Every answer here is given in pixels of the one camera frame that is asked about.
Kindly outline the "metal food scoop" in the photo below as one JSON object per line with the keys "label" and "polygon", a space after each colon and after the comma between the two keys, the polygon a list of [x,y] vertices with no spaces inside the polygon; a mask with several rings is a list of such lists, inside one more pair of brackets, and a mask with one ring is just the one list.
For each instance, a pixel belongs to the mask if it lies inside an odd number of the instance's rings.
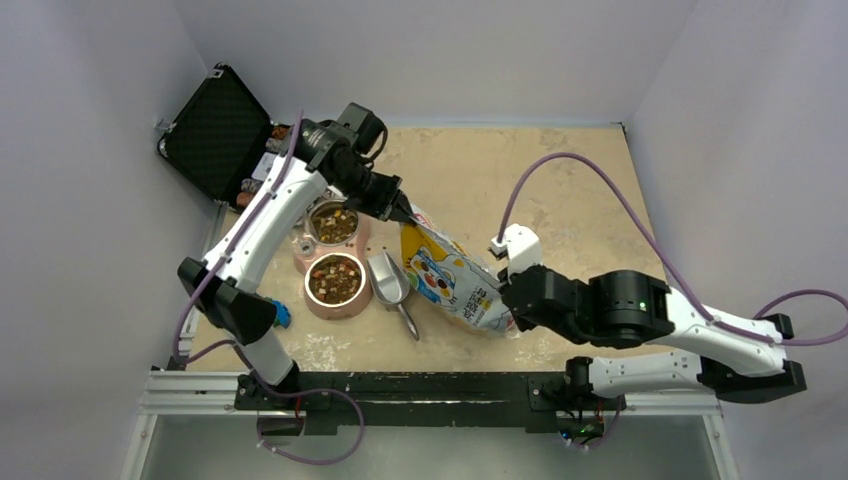
{"label": "metal food scoop", "polygon": [[367,258],[369,278],[377,300],[387,309],[396,310],[415,341],[421,339],[419,329],[404,306],[411,285],[400,266],[391,255],[383,251]]}

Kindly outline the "pet food bag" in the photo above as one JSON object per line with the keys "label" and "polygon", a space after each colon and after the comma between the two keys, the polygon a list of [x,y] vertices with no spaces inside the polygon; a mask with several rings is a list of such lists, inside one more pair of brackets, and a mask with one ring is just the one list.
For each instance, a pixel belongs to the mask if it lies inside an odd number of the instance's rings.
{"label": "pet food bag", "polygon": [[417,206],[400,230],[402,267],[411,286],[469,331],[505,336],[517,328],[496,278]]}

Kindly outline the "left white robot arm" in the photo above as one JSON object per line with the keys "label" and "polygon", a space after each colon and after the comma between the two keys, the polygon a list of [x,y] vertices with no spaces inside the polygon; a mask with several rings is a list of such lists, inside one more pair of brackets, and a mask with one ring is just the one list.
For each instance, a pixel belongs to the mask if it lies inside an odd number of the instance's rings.
{"label": "left white robot arm", "polygon": [[202,259],[187,257],[178,268],[189,296],[181,316],[198,310],[229,335],[260,382],[260,397],[272,408],[295,402],[299,369],[273,332],[276,308],[257,295],[258,285],[282,240],[329,187],[359,214],[414,222],[400,177],[373,170],[386,140],[385,124],[356,103],[336,120],[298,118],[285,138],[283,156],[233,228]]}

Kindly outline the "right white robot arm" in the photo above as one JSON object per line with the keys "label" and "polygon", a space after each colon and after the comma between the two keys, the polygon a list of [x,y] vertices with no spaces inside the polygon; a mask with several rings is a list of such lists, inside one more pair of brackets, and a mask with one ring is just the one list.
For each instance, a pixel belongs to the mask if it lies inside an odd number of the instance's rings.
{"label": "right white robot arm", "polygon": [[764,404],[807,388],[800,363],[783,341],[790,319],[751,320],[720,314],[709,321],[664,281],[632,270],[583,282],[534,265],[501,270],[504,305],[517,327],[545,328],[577,345],[617,350],[644,345],[667,352],[626,358],[578,356],[567,361],[554,397],[565,407],[613,407],[630,393],[705,391],[721,401]]}

